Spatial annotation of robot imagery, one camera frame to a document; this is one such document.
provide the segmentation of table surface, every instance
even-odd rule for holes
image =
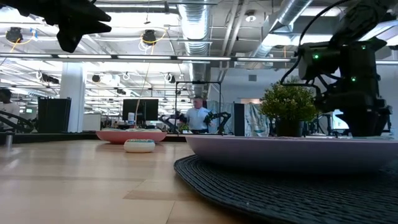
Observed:
[[[18,224],[254,223],[199,197],[173,164],[186,143],[125,153],[103,141],[15,144],[0,148],[0,217]]]

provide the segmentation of ceiling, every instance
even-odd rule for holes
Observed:
[[[336,2],[334,0],[314,0],[311,5],[303,11],[301,16],[296,20],[293,30],[288,34],[274,34],[272,42],[274,46],[269,52],[269,56],[273,57],[293,57],[293,53],[298,45],[298,35],[308,21],[320,12],[325,6]],[[149,5],[145,1],[97,1],[95,4],[110,4],[117,11],[118,4],[142,4]],[[263,26],[264,21],[269,15],[277,13],[280,9],[280,0],[250,0],[247,5],[246,12],[253,11],[256,19],[248,22],[245,20],[247,16],[243,16],[243,20],[238,30],[237,39],[231,51],[232,55],[249,56],[251,52],[257,49],[264,39]],[[231,8],[233,0],[220,0],[210,9],[210,36],[208,43],[210,45],[209,55],[220,56],[223,51],[223,42],[227,31],[228,21],[231,18]],[[242,4],[238,6],[238,13],[235,16],[236,27],[239,18],[239,11]],[[338,24],[339,19],[346,6],[337,7],[325,14],[314,28],[305,36],[304,42],[321,42],[328,41],[333,33],[333,29]],[[83,36],[78,48],[74,54],[128,54],[128,55],[186,55],[187,51],[184,44],[184,35],[181,28],[182,20],[180,15],[174,13],[133,13],[128,12],[125,8],[121,12],[108,12],[112,17],[112,21],[106,23],[112,27],[112,31],[102,34],[91,34]],[[23,17],[18,11],[10,7],[4,7],[0,10],[0,52],[14,53],[31,53],[31,54],[64,54],[62,52],[56,35],[57,26],[47,25],[42,18],[36,16]],[[6,32],[10,27],[22,28],[24,40],[23,45],[14,47],[6,38]],[[378,35],[384,35],[389,45],[397,45],[398,37],[396,35],[396,27],[390,26],[383,28]],[[154,30],[157,39],[160,39],[152,47],[142,44],[141,35],[145,30]],[[49,75],[62,81],[62,63],[60,61],[40,61],[40,60],[21,60],[19,58],[0,58],[0,85],[17,85],[23,88],[12,88],[15,98],[22,98],[21,101],[35,101],[36,96],[57,97],[59,94],[59,85],[44,83],[39,78],[42,74]],[[260,68],[278,69],[286,67],[286,63],[275,63],[271,66],[261,65]],[[84,62],[87,72],[87,88],[86,88],[86,109],[112,111],[118,113],[120,111],[121,102],[126,97],[157,97],[163,99],[170,97],[173,100],[175,84],[167,81],[168,74],[174,76],[176,80],[190,81],[189,63],[139,63],[139,62]],[[210,72],[211,79],[216,79],[218,72]],[[102,81],[93,82],[93,75],[99,75]],[[231,86],[239,85],[239,80],[235,83],[229,83]],[[39,88],[40,86],[51,86],[51,88]],[[138,90],[127,90],[126,95],[116,93],[116,90],[107,90],[100,87],[120,86],[137,88]],[[139,90],[140,88],[153,88],[156,90]],[[180,100],[186,100],[181,103],[182,107],[191,107],[188,103],[191,91],[182,91]],[[163,106],[164,113],[169,113],[173,106],[165,103]]]

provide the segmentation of man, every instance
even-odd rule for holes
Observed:
[[[16,116],[19,116],[19,106],[16,103],[11,102],[11,91],[8,89],[0,89],[0,101],[2,102],[2,104],[0,105],[0,110],[10,113],[10,114],[14,114]],[[6,116],[3,114],[0,114],[3,118],[8,119],[9,121],[13,122],[13,123],[17,123],[18,119],[17,118],[12,118],[10,116]],[[0,131],[4,132],[4,131],[14,131],[14,128],[10,127],[7,124],[4,123],[0,123]]]
[[[210,111],[203,107],[203,98],[196,96],[193,99],[193,108],[189,109],[185,115],[189,129],[193,134],[209,133],[208,126],[204,122]]]

